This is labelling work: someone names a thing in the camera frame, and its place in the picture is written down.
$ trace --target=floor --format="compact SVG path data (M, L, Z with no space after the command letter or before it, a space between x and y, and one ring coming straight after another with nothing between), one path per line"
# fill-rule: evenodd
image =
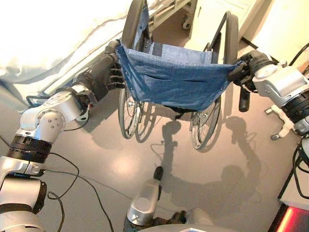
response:
M181 12L176 18L154 33L154 38L184 45L187 32L181 30ZM252 95L250 110L241 113L239 87L230 85L211 143L198 152L191 145L187 117L172 121L175 114L163 106L148 105L139 134L124 139L118 123L118 95L118 90L111 91L91 111L83 129L62 133L52 149L74 162L81 175L95 185L116 232L122 231L131 198L159 165L165 173L156 216L169 218L177 210L199 207L216 225L239 232L268 230L279 209L277 195L299 141L292 132L277 141L270 139L281 128L281 121L264 113L272 104L269 99ZM0 131L7 141L14 137L19 119L18 113L1 105ZM0 152L5 154L6 149L0 141ZM70 164L53 155L46 165L75 172ZM42 179L49 190L60 194L73 177L47 172ZM109 231L93 190L83 180L63 197L63 204L66 218L62 231ZM45 200L39 217L47 231L56 231L61 220L58 202Z

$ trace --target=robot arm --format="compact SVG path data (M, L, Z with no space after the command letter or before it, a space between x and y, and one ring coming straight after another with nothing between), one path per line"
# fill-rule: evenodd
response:
M240 59L239 67L229 74L229 81L241 87L239 110L249 110L250 92L269 97L294 123L295 131L304 136L301 156L309 165L309 80L296 68L276 65L256 50Z
M1 232L45 231L36 214L44 205L47 186L35 177L43 175L45 160L66 124L85 117L90 105L122 84L116 64L118 45L112 41L102 59L80 73L72 87L57 90L43 105L22 114L21 127L7 155L0 158Z

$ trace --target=white bedsheet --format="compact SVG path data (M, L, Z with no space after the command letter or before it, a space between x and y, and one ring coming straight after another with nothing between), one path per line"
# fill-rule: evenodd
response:
M56 65L60 71L31 85L40 91L119 34L132 0L7 0L1 4L0 80L14 84L23 95L29 81ZM148 0L149 8L172 0ZM70 54L69 61L64 62Z

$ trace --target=blue fabric seat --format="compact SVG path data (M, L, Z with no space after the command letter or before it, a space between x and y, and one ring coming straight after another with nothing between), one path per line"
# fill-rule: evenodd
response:
M148 25L147 7L140 17L134 46ZM212 52L147 41L143 52L118 47L126 84L134 100L202 111L227 88L236 65L211 64Z

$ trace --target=wheelchair push rim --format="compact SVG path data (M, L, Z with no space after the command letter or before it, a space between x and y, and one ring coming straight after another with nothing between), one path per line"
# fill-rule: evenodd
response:
M193 112L190 122L192 145L196 150L205 148L218 122L221 96L202 112Z
M126 139L132 138L138 127L141 106L142 103L133 99L127 86L120 90L118 119L121 133Z

